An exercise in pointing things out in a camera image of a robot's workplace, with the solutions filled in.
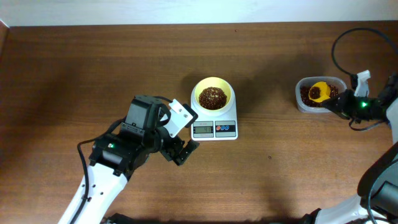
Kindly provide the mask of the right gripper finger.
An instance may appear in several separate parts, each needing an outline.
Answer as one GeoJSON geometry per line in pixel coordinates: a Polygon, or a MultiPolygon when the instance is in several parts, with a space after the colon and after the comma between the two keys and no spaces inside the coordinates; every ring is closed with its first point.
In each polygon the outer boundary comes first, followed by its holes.
{"type": "Polygon", "coordinates": [[[345,95],[345,92],[340,93],[332,98],[329,98],[321,103],[321,106],[324,108],[338,108],[339,107],[339,100],[342,96],[345,95]]]}
{"type": "Polygon", "coordinates": [[[331,111],[332,113],[336,114],[341,119],[350,119],[350,117],[342,112],[337,105],[334,104],[323,104],[323,107],[327,110],[331,111]]]}

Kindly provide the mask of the yellow plastic measuring scoop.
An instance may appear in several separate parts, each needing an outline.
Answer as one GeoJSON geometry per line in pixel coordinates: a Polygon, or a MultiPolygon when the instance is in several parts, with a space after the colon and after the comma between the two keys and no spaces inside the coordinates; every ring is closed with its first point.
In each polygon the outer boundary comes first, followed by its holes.
{"type": "Polygon", "coordinates": [[[308,97],[316,103],[322,103],[330,99],[330,93],[331,89],[326,82],[317,82],[310,88],[308,97]]]}

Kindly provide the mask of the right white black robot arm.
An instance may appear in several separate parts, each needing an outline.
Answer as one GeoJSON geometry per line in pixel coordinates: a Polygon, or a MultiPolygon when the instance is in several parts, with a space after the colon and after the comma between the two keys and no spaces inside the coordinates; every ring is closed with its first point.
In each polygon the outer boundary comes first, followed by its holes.
{"type": "Polygon", "coordinates": [[[352,87],[322,106],[350,124],[374,121],[386,123],[392,133],[392,146],[369,167],[359,181],[357,193],[327,209],[316,209],[301,223],[397,223],[397,74],[392,74],[380,94],[368,95],[368,72],[352,75],[352,87]]]}

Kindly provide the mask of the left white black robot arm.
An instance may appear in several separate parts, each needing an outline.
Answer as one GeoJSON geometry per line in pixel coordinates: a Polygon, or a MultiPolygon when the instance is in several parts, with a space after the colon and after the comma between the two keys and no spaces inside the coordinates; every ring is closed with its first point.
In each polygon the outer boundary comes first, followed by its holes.
{"type": "Polygon", "coordinates": [[[187,104],[162,96],[136,95],[127,115],[90,139],[92,152],[81,156],[84,176],[60,223],[100,223],[134,171],[160,152],[181,166],[199,146],[178,133],[198,115],[187,104]]]}

